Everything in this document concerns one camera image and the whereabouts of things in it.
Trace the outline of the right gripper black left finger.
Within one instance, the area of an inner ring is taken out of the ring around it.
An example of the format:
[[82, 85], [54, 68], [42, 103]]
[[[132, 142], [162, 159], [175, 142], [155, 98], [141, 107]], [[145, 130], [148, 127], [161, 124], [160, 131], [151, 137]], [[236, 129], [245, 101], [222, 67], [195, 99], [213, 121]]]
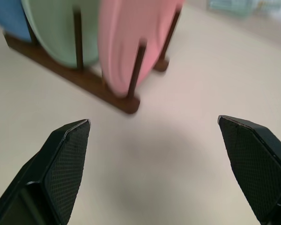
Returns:
[[83, 176], [91, 122], [51, 132], [0, 198], [0, 225], [68, 224]]

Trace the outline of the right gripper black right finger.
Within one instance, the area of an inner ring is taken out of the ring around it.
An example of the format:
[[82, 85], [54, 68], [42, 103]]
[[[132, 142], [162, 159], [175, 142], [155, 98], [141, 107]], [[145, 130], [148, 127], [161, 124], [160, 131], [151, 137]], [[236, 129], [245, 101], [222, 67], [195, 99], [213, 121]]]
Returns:
[[218, 117], [232, 172], [262, 225], [281, 225], [281, 141], [267, 127]]

